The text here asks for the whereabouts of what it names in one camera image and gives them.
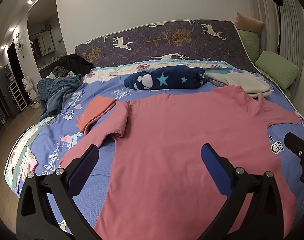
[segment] green pillow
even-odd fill
[[[256,33],[237,30],[250,60],[255,63],[260,56],[260,41]]]
[[[264,51],[255,66],[270,75],[284,91],[296,79],[299,68],[286,58],[271,51]]]

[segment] star pattern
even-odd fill
[[[162,85],[167,85],[168,86],[168,84],[166,83],[167,78],[168,77],[164,76],[164,72],[162,72],[162,75],[159,78],[156,78],[156,79],[160,82],[160,86],[162,86]]]
[[[185,83],[185,84],[187,83],[187,79],[185,78],[185,76],[183,76],[181,79],[182,79],[182,83]]]

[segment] folded white cloth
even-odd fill
[[[262,93],[265,97],[271,95],[270,85],[263,78],[256,77],[245,70],[243,73],[232,72],[228,74],[205,72],[204,77],[214,79],[225,85],[241,86],[253,98],[256,98],[259,93]]]

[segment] folded pink cloth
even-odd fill
[[[97,96],[91,99],[84,112],[80,116],[76,117],[78,121],[76,127],[79,128],[81,133],[84,133],[85,135],[88,134],[91,129],[91,125],[106,112],[111,110],[115,106],[115,102],[116,100],[114,98],[103,96]]]

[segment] white shelf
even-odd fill
[[[23,111],[23,109],[25,107],[27,107],[27,103],[24,100],[24,97],[23,97],[21,91],[19,90],[16,81],[14,81],[12,84],[10,84],[8,86],[8,91],[10,92],[13,100],[15,101],[18,110],[20,110],[20,112]]]

